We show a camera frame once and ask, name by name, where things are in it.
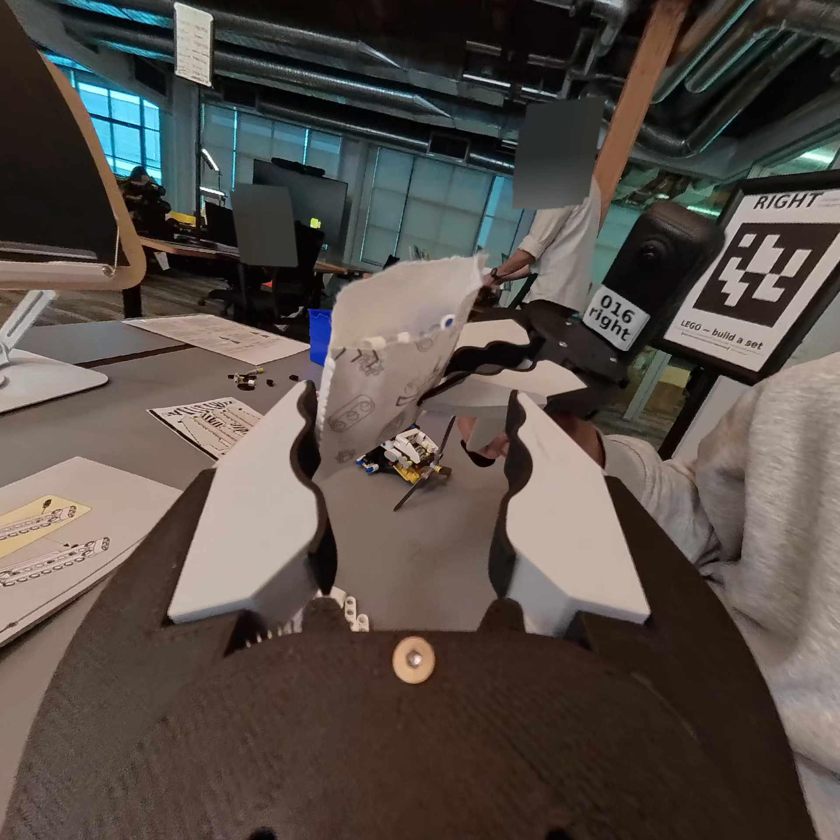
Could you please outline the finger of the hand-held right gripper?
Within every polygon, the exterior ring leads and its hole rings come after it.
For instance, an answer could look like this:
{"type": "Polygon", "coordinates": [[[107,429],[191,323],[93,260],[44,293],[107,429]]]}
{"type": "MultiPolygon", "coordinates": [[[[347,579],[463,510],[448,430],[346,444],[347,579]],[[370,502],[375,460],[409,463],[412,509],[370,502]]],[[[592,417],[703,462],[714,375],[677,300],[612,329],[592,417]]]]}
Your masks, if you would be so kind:
{"type": "Polygon", "coordinates": [[[585,388],[586,384],[572,371],[552,361],[538,361],[527,370],[468,374],[455,384],[447,383],[429,393],[421,410],[450,416],[502,418],[513,392],[528,396],[544,408],[554,397],[577,395],[585,388]]]}
{"type": "Polygon", "coordinates": [[[495,375],[527,370],[545,344],[536,329],[520,322],[468,322],[458,338],[455,352],[440,383],[421,396],[426,403],[465,382],[471,375],[495,375]]]}

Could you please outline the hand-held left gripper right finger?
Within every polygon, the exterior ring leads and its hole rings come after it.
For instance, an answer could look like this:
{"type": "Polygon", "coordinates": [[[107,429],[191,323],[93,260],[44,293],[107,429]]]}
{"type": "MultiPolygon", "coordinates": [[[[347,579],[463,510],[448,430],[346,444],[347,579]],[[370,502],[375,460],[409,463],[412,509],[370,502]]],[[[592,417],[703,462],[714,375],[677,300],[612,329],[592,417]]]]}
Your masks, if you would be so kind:
{"type": "Polygon", "coordinates": [[[494,592],[531,634],[563,636],[579,613],[643,625],[648,600],[602,468],[524,392],[510,395],[506,431],[494,592]]]}

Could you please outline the small clear plastic parts bag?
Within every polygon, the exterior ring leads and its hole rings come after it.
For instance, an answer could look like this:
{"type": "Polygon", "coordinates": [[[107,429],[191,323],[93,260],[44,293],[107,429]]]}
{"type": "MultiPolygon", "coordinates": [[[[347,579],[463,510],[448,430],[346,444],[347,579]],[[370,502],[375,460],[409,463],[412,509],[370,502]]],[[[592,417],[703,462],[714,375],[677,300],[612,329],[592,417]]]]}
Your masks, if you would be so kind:
{"type": "Polygon", "coordinates": [[[326,479],[409,428],[440,383],[487,256],[398,261],[336,298],[316,432],[326,479]]]}

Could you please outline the instruction booklet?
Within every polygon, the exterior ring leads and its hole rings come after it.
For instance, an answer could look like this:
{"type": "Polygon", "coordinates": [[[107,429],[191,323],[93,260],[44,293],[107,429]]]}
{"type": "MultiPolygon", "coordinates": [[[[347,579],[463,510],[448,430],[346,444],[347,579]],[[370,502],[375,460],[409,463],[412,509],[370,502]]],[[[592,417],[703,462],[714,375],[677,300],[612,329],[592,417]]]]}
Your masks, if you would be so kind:
{"type": "Polygon", "coordinates": [[[1,645],[119,567],[181,490],[75,457],[1,489],[1,645]]]}

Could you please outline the person's right forearm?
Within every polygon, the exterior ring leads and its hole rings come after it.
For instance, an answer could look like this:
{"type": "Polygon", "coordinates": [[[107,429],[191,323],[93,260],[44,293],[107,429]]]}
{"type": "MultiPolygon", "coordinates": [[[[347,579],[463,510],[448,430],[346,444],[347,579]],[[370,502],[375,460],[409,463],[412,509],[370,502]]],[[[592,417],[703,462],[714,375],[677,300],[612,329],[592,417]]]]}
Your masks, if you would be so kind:
{"type": "Polygon", "coordinates": [[[598,438],[605,475],[621,480],[688,561],[710,579],[721,545],[700,502],[693,468],[663,460],[640,438],[603,434],[598,438]]]}

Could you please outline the yellow zebra lego model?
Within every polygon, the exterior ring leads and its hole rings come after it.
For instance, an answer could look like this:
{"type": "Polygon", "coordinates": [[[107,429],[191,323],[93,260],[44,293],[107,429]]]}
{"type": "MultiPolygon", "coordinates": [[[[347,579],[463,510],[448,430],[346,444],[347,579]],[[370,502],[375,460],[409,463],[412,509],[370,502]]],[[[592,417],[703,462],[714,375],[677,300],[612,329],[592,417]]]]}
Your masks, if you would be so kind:
{"type": "Polygon", "coordinates": [[[407,493],[393,508],[397,512],[431,479],[447,481],[452,476],[452,469],[442,465],[442,458],[454,426],[455,417],[452,416],[446,426],[443,442],[437,445],[422,429],[412,425],[357,458],[354,463],[367,475],[391,471],[408,484],[407,493]]]}

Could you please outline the person's right hand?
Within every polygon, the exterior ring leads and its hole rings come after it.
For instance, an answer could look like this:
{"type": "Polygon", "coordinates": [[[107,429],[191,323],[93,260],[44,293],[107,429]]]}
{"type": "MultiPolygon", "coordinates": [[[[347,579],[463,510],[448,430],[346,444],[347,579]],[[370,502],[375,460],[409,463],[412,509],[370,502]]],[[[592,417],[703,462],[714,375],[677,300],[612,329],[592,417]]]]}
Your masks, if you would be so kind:
{"type": "MultiPolygon", "coordinates": [[[[605,450],[601,436],[593,423],[570,413],[554,413],[551,417],[598,466],[605,467],[605,450]]],[[[456,418],[458,430],[465,444],[470,440],[476,423],[477,419],[474,417],[459,416],[456,418]]],[[[479,458],[493,462],[498,458],[506,458],[508,450],[508,436],[502,434],[495,437],[487,446],[468,452],[468,454],[472,459],[479,458]]]]}

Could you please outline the zebra sticker sheet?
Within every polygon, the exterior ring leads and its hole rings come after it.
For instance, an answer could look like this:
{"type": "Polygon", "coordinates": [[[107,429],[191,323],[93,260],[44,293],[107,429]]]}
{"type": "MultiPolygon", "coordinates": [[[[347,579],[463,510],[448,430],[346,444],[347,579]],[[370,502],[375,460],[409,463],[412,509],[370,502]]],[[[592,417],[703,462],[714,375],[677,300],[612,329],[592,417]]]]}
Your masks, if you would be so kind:
{"type": "Polygon", "coordinates": [[[263,417],[230,396],[150,408],[147,414],[214,461],[224,457],[263,417]]]}

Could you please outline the blue plastic bin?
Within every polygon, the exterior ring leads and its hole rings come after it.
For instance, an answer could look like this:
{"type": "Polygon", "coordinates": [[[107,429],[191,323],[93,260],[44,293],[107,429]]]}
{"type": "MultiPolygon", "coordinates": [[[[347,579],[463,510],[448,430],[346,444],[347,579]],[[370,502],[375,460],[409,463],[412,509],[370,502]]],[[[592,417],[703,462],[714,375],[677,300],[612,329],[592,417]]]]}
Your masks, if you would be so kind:
{"type": "Polygon", "coordinates": [[[309,357],[312,363],[324,366],[328,352],[332,333],[332,315],[331,309],[312,309],[308,310],[308,328],[309,328],[309,357]]]}

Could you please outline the white printed paper sheet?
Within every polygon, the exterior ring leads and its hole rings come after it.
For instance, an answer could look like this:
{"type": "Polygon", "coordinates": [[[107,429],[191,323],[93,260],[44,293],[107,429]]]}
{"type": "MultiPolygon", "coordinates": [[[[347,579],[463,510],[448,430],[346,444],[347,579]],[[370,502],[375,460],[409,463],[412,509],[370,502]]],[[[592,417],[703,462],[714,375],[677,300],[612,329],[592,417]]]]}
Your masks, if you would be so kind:
{"type": "Polygon", "coordinates": [[[308,343],[209,314],[132,318],[123,322],[252,366],[261,366],[310,350],[308,343]]]}

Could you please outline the black office chair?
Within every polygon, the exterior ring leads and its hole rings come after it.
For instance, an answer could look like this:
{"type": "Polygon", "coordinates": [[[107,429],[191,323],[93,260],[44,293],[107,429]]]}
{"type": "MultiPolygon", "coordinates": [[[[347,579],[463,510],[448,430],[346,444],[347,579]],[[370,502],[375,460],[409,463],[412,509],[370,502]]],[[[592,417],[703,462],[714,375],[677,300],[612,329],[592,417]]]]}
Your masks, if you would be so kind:
{"type": "Polygon", "coordinates": [[[223,304],[223,315],[248,326],[265,328],[294,319],[316,308],[323,291],[316,262],[322,252],[324,233],[318,227],[295,222],[298,264],[295,267],[258,268],[239,266],[236,282],[209,292],[197,302],[223,304]]]}

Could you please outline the white tablet stand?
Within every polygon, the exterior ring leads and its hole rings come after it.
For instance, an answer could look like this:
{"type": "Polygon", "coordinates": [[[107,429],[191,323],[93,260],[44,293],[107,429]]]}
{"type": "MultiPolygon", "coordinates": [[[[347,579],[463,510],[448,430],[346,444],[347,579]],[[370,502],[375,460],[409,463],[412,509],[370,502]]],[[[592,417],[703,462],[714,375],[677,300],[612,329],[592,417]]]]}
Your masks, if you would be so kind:
{"type": "Polygon", "coordinates": [[[85,261],[2,260],[2,288],[26,290],[1,331],[1,414],[97,389],[106,374],[18,348],[43,310],[65,290],[123,290],[139,285],[145,258],[136,266],[107,266],[85,261]]]}

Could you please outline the wood-backed black panel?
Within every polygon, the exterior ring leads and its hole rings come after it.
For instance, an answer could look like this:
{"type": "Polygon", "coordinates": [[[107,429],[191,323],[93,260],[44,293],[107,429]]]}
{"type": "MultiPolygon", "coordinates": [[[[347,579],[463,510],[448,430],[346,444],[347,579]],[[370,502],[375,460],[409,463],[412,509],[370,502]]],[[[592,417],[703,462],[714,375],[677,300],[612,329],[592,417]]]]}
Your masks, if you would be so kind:
{"type": "Polygon", "coordinates": [[[84,104],[1,2],[1,288],[124,290],[146,258],[84,104]]]}

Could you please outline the hanging white paper note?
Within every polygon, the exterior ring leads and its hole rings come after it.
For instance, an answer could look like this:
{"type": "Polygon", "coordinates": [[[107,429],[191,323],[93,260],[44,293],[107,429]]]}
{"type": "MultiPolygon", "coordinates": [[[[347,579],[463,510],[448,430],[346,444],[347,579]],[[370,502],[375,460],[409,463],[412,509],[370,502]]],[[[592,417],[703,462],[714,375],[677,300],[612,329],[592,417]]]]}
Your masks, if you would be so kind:
{"type": "Polygon", "coordinates": [[[175,75],[202,88],[213,85],[214,16],[174,3],[175,75]]]}

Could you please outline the wooden support post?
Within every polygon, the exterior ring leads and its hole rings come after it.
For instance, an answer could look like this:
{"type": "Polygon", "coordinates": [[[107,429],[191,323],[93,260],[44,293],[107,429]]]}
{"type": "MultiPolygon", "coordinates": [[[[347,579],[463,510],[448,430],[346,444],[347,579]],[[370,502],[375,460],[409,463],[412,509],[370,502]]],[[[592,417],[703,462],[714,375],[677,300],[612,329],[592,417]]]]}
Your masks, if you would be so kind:
{"type": "Polygon", "coordinates": [[[617,101],[594,167],[601,194],[599,227],[603,226],[615,189],[634,149],[690,1],[653,3],[633,63],[617,101]]]}

